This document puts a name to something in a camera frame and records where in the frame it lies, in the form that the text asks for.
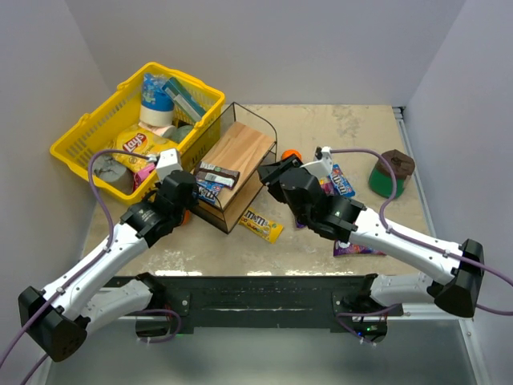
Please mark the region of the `yellow M&M's bag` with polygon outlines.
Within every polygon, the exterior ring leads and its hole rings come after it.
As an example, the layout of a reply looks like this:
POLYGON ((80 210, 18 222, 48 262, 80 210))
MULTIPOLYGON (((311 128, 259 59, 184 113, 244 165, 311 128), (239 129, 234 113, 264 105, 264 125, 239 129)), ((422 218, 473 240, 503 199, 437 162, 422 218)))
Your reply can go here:
POLYGON ((239 220, 239 224, 271 244, 277 241, 284 229, 283 225, 269 220, 252 207, 246 209, 239 220))

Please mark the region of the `orange near shelf back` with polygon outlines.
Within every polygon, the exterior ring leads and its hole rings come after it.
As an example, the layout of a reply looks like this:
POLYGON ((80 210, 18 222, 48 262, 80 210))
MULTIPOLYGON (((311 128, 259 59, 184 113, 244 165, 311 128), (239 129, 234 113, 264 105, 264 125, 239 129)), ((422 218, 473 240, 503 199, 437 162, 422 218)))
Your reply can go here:
POLYGON ((286 158, 288 158, 290 156, 296 156, 298 159, 300 159, 300 160, 302 159, 302 156, 299 153, 299 151, 297 151, 295 149, 288 149, 288 150, 283 151, 281 154, 281 159, 285 160, 286 158))

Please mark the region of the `grey crumpled cloth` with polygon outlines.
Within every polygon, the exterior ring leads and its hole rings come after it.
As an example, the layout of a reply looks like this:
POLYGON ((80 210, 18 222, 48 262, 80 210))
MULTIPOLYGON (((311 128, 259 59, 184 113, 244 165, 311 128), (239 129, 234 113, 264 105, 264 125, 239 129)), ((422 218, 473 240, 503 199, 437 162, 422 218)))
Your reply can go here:
POLYGON ((118 162, 112 155, 99 156, 93 163, 93 173, 121 193, 132 194, 134 182, 131 170, 118 162))

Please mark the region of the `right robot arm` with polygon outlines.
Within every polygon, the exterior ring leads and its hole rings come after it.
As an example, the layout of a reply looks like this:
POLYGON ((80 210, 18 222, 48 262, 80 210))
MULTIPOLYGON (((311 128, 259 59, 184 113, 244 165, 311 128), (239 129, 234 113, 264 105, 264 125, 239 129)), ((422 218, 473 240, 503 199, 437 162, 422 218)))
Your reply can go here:
POLYGON ((468 239, 442 241, 390 222, 348 197, 327 194, 296 156, 258 167, 261 183, 320 237, 368 246, 418 270, 417 274, 368 274, 360 289, 346 295, 343 308, 372 313, 405 303, 433 303, 461 318, 475 314, 483 271, 483 247, 468 239))

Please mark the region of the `orange near basket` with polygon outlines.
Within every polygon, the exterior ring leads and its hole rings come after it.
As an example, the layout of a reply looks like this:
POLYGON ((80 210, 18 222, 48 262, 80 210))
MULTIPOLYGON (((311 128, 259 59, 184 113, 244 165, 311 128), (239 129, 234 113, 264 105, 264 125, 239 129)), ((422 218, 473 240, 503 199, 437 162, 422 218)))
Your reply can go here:
POLYGON ((191 213, 189 210, 186 210, 184 213, 183 220, 181 221, 181 225, 186 225, 191 218, 191 213))

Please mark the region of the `purple Fox's candy bag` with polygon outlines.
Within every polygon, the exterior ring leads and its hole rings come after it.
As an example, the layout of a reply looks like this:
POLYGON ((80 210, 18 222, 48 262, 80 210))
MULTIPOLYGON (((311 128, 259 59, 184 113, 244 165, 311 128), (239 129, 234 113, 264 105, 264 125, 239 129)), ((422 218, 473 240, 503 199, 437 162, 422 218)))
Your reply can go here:
MULTIPOLYGON (((322 190, 327 195, 337 195, 337 190, 334 188, 334 185, 329 178, 320 180, 320 186, 321 186, 322 190)), ((294 220, 295 220, 295 226, 298 229, 303 229, 305 227, 305 225, 300 223, 300 221, 297 219, 297 217, 294 217, 294 220)))

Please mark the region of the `green round ball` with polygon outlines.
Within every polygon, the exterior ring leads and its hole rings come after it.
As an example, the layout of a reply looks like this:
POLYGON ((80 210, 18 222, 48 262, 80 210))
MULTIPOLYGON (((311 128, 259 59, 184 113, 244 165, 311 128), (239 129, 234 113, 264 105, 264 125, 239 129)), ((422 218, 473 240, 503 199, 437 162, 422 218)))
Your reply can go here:
POLYGON ((180 144, 192 131, 194 127, 190 124, 182 125, 176 129, 173 134, 172 140, 178 144, 180 144))

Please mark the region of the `teal box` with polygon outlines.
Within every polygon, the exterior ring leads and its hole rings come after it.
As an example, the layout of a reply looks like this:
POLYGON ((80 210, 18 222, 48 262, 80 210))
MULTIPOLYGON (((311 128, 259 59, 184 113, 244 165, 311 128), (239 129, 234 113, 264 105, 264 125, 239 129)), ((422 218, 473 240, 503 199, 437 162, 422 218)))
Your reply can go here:
POLYGON ((168 95, 173 103, 178 106, 190 120, 193 120, 195 123, 202 120, 206 111, 177 78, 169 78, 162 86, 162 91, 168 95))

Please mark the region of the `brown chocolate bag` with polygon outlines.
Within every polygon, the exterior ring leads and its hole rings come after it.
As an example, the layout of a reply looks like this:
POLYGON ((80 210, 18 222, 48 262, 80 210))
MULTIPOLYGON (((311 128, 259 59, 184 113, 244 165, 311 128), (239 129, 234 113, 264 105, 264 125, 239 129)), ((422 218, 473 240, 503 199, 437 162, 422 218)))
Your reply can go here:
POLYGON ((240 179, 240 172, 206 162, 199 162, 194 171, 200 180, 221 184, 228 189, 233 189, 240 179))

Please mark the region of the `pink package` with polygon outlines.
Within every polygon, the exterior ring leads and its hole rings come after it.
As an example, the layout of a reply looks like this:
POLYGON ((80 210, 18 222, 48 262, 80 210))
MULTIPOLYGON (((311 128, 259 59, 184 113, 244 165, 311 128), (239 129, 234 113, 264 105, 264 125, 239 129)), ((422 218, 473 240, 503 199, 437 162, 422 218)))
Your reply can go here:
POLYGON ((140 185, 151 175, 155 170, 156 166, 154 163, 150 163, 144 168, 141 168, 134 174, 134 190, 138 189, 140 185))

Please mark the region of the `yellow Lay's chips bag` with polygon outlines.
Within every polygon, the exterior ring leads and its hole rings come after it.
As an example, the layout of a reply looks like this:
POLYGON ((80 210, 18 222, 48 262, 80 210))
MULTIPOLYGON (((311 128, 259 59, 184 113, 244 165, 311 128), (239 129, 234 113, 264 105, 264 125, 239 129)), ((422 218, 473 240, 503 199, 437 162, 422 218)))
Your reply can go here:
MULTIPOLYGON (((175 148, 176 143, 156 135, 155 133, 133 124, 121 131, 112 140, 107 142, 105 149, 123 150, 143 156, 159 155, 162 151, 175 148)), ((114 159, 136 173, 146 168, 149 161, 137 156, 128 156, 115 153, 114 159)))

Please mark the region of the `pink tissue roll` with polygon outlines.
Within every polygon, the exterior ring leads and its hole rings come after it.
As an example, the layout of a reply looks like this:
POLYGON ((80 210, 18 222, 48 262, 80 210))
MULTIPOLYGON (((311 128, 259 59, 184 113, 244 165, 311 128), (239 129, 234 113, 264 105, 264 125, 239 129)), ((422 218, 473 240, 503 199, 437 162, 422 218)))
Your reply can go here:
POLYGON ((139 126, 147 131, 152 132, 153 134, 160 136, 164 139, 170 140, 172 138, 172 135, 176 132, 176 126, 173 124, 168 126, 153 126, 150 124, 146 124, 143 121, 139 121, 139 126))

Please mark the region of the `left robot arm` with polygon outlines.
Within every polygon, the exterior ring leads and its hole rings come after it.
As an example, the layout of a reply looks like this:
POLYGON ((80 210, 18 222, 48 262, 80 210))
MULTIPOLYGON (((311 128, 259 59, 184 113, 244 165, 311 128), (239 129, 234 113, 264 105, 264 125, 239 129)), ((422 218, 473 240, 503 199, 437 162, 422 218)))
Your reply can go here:
POLYGON ((128 208, 107 238, 66 274, 37 290, 18 296, 22 329, 55 362, 73 355, 89 334, 132 313, 143 312, 161 289, 144 278, 101 294, 103 286, 128 262, 182 224, 198 202, 196 178, 174 171, 160 183, 152 199, 128 208))

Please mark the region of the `yellow plastic basket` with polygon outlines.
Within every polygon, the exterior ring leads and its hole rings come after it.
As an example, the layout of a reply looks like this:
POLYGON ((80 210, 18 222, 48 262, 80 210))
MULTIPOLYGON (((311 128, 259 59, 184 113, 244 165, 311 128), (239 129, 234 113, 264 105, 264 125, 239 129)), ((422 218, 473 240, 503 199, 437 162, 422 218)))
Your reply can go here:
POLYGON ((224 106, 225 95, 192 75, 156 62, 146 63, 120 83, 116 92, 103 104, 92 113, 84 114, 51 145, 51 155, 62 161, 73 173, 88 180, 89 159, 104 149, 120 132, 138 122, 143 75, 146 73, 177 78, 205 110, 203 118, 177 144, 182 168, 192 171, 220 138, 220 125, 216 119, 224 106))

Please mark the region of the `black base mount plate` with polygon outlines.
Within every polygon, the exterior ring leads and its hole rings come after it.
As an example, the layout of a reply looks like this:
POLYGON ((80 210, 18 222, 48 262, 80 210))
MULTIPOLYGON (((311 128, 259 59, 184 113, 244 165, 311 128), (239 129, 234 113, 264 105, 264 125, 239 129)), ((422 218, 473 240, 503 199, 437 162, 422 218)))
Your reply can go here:
POLYGON ((156 325, 138 321, 141 336, 199 328, 328 329, 347 327, 379 338, 386 322, 363 322, 386 308, 370 297, 376 276, 156 277, 136 275, 152 293, 148 309, 172 310, 156 325))

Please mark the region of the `blue M&M's bag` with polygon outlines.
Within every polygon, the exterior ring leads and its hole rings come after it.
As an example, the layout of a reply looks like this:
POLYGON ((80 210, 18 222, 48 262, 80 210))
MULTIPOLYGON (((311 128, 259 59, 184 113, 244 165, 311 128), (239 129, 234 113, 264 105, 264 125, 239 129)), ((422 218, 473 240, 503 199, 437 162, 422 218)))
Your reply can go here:
POLYGON ((215 204, 218 194, 223 189, 223 185, 207 180, 197 180, 196 183, 198 185, 199 198, 202 201, 215 204))
POLYGON ((329 175, 333 185, 333 190, 343 197, 354 197, 355 191, 350 182, 345 178, 344 173, 338 164, 333 164, 332 171, 329 175))

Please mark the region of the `green cup brown lid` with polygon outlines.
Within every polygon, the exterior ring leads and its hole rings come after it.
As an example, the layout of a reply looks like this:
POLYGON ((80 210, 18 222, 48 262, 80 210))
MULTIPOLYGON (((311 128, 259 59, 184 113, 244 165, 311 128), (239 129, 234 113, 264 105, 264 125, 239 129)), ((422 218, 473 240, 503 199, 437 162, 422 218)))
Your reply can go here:
POLYGON ((415 162, 410 156, 397 149, 383 152, 382 157, 390 167, 388 168, 382 159, 379 159, 370 173, 368 185, 374 193, 389 198, 393 188, 391 175, 394 175, 397 185, 395 197, 399 198, 414 173, 415 162))

